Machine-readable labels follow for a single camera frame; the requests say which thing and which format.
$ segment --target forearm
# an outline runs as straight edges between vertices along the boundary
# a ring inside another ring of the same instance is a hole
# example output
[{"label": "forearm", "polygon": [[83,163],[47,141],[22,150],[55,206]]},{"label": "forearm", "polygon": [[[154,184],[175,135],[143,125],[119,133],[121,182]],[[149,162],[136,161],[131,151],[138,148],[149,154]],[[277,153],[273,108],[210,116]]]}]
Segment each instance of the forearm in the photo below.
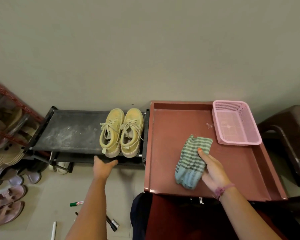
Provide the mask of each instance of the forearm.
[{"label": "forearm", "polygon": [[236,189],[227,189],[220,202],[240,240],[280,240],[281,238]]},{"label": "forearm", "polygon": [[80,214],[72,225],[66,240],[107,239],[105,185],[106,181],[102,179],[92,181]]}]

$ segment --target person's right arm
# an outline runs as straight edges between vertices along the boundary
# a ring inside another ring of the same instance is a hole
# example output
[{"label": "person's right arm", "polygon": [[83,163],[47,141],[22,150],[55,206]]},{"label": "person's right arm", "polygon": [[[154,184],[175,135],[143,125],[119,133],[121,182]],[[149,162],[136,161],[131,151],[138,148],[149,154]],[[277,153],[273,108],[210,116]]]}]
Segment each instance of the person's right arm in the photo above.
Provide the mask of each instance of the person's right arm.
[{"label": "person's right arm", "polygon": [[[212,192],[231,183],[217,159],[206,155],[200,148],[198,154],[207,164],[202,180]],[[220,202],[240,240],[281,240],[236,187],[226,189],[220,197]]]}]

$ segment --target red cloth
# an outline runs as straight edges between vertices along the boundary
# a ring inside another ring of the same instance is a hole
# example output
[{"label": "red cloth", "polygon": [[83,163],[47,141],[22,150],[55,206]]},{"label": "red cloth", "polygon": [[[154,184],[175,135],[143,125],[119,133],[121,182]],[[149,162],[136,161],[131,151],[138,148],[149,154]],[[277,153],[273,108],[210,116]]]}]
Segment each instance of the red cloth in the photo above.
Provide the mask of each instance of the red cloth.
[{"label": "red cloth", "polygon": [[[287,238],[262,212],[261,217],[282,238]],[[169,197],[153,195],[145,240],[236,239],[238,237],[220,204],[182,206]]]}]

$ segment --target green marker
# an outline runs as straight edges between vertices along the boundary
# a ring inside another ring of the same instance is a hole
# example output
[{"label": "green marker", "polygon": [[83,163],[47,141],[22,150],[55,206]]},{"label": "green marker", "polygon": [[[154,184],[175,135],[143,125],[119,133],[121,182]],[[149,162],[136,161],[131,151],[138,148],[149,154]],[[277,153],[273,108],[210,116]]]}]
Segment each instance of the green marker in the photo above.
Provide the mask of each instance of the green marker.
[{"label": "green marker", "polygon": [[78,201],[78,202],[70,203],[70,206],[77,206],[77,205],[80,205],[83,203],[84,203],[84,201]]}]

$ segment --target beige wall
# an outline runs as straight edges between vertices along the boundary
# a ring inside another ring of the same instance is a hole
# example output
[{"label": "beige wall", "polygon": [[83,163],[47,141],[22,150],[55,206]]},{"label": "beige wall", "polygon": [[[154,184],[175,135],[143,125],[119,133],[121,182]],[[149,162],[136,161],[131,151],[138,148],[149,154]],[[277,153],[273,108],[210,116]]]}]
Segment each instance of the beige wall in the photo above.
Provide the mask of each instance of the beige wall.
[{"label": "beige wall", "polygon": [[0,0],[0,82],[42,115],[225,99],[260,121],[300,104],[300,0]]}]

